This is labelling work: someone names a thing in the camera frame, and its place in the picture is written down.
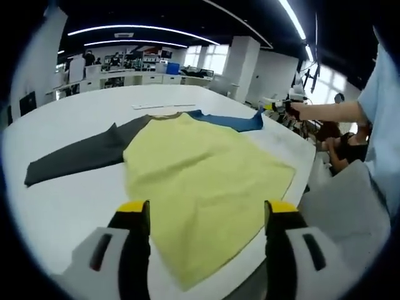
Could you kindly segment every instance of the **yellow shirt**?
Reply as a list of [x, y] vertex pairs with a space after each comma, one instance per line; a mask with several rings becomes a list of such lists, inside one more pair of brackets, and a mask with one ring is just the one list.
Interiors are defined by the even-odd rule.
[[124, 151], [131, 200], [149, 199], [151, 237], [187, 290], [232, 259], [263, 227], [294, 169], [235, 130], [187, 114], [153, 119]]

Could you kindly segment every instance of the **desk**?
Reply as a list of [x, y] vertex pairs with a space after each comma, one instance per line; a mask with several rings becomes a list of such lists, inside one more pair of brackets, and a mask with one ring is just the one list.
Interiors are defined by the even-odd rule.
[[[178, 110], [250, 118], [255, 111], [198, 86], [128, 86], [77, 94], [49, 103], [19, 118], [5, 131], [4, 172], [11, 211], [27, 247], [48, 274], [63, 272], [73, 249], [99, 226], [106, 227], [116, 209], [129, 201], [124, 166], [118, 164], [60, 177], [26, 188], [31, 161], [61, 147], [118, 126], [143, 114], [172, 114], [173, 107], [132, 109], [133, 104], [188, 104]], [[244, 132], [258, 146], [296, 168], [285, 200], [298, 205], [313, 165], [315, 148], [282, 125], [263, 116], [264, 128]], [[228, 264], [187, 292], [174, 283], [151, 241], [149, 291], [152, 300], [221, 300], [264, 260], [264, 231]]]
[[86, 76], [86, 79], [81, 81], [70, 82], [68, 84], [55, 87], [46, 93], [45, 102], [50, 103], [51, 101], [55, 101], [57, 99], [57, 91], [63, 91], [64, 89], [75, 85], [79, 85], [79, 94], [88, 91], [104, 89], [106, 88], [106, 81], [111, 78], [123, 78], [121, 81], [123, 86], [137, 86], [142, 84], [182, 84], [190, 86], [207, 86], [212, 81], [212, 79], [209, 77], [199, 78], [185, 75], [171, 75], [157, 72], [142, 72], [133, 71], [131, 69], [121, 69], [117, 71], [94, 73], [91, 74], [90, 77]]

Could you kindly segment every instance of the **ceiling light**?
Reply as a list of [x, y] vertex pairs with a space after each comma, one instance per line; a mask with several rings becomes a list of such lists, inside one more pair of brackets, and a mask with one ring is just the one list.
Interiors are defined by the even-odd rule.
[[308, 59], [313, 63], [314, 62], [313, 54], [311, 53], [310, 46], [308, 45], [306, 45], [306, 52], [308, 55]]
[[115, 40], [112, 40], [112, 41], [89, 42], [89, 43], [85, 44], [84, 46], [92, 46], [92, 45], [106, 44], [106, 43], [123, 43], [123, 42], [165, 44], [165, 45], [170, 45], [170, 46], [177, 46], [177, 47], [187, 48], [187, 46], [185, 46], [185, 45], [174, 44], [173, 42], [148, 41], [148, 40], [145, 40], [145, 39], [115, 39]]
[[273, 45], [271, 45], [270, 42], [268, 42], [265, 37], [263, 37], [261, 34], [259, 34], [253, 27], [251, 27], [248, 23], [244, 22], [240, 17], [238, 17], [237, 15], [231, 13], [230, 11], [228, 11], [227, 9], [223, 8], [222, 6], [212, 2], [211, 0], [203, 0], [205, 3], [208, 3], [212, 6], [214, 6], [215, 8], [218, 8], [219, 10], [223, 11], [224, 13], [230, 15], [232, 18], [238, 20], [240, 23], [242, 23], [243, 25], [245, 25], [248, 29], [250, 29], [254, 34], [256, 34], [262, 41], [264, 41], [267, 46], [268, 49], [274, 49]]
[[296, 17], [296, 15], [294, 14], [292, 7], [288, 3], [288, 0], [279, 0], [279, 2], [282, 4], [283, 8], [289, 15], [290, 20], [292, 20], [292, 23], [293, 23], [294, 27], [296, 27], [296, 30], [299, 33], [300, 38], [306, 39], [306, 35], [304, 34], [304, 31], [299, 23], [298, 17]]
[[170, 31], [172, 33], [179, 33], [179, 34], [184, 34], [185, 36], [191, 36], [192, 38], [197, 38], [197, 39], [202, 39], [203, 41], [209, 42], [214, 45], [219, 44], [217, 42], [214, 42], [210, 39], [206, 39], [205, 37], [197, 36], [195, 34], [191, 34], [188, 32], [180, 31], [180, 30], [175, 30], [175, 29], [169, 29], [169, 28], [164, 28], [164, 27], [156, 27], [156, 26], [146, 26], [146, 25], [108, 25], [108, 26], [98, 26], [98, 27], [92, 27], [92, 28], [86, 28], [74, 32], [70, 32], [68, 36], [73, 36], [78, 33], [85, 33], [88, 31], [92, 30], [98, 30], [98, 29], [108, 29], [108, 28], [144, 28], [144, 29], [156, 29], [156, 30], [163, 30], [163, 31]]

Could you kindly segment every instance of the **fabric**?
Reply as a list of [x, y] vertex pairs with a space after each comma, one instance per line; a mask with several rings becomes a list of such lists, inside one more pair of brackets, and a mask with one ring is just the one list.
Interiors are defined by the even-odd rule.
[[350, 132], [343, 134], [340, 137], [340, 146], [336, 149], [336, 153], [339, 159], [346, 159], [349, 164], [353, 161], [359, 159], [360, 161], [364, 161], [368, 145], [350, 145], [349, 138], [353, 136]]
[[[203, 115], [201, 111], [189, 113], [196, 116]], [[223, 123], [224, 126], [232, 127], [235, 130], [250, 131], [263, 127], [263, 119], [258, 114], [252, 119], [207, 115], [203, 121]], [[151, 119], [152, 116], [146, 115], [119, 127], [114, 124], [107, 132], [75, 142], [31, 162], [24, 183], [31, 186], [49, 179], [122, 163], [123, 151]]]
[[258, 233], [264, 201], [282, 199], [295, 172], [247, 136], [188, 114], [153, 119], [124, 161], [127, 194], [150, 200], [152, 240], [183, 290]]
[[375, 69], [358, 101], [373, 129], [366, 165], [386, 199], [394, 219], [400, 203], [400, 74], [382, 45], [378, 46]]
[[226, 126], [235, 129], [241, 133], [243, 131], [260, 130], [263, 128], [263, 118], [261, 116], [263, 109], [260, 109], [251, 119], [239, 119], [238, 117], [204, 115], [201, 110], [189, 111], [187, 114], [198, 121], [205, 121], [215, 125]]

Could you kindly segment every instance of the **dark gray sleeve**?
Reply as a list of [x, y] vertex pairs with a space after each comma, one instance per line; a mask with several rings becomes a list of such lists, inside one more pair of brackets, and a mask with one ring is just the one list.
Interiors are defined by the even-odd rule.
[[75, 142], [31, 162], [24, 183], [32, 186], [49, 179], [122, 163], [123, 151], [150, 119], [149, 116], [143, 116], [120, 127], [113, 124], [104, 133]]

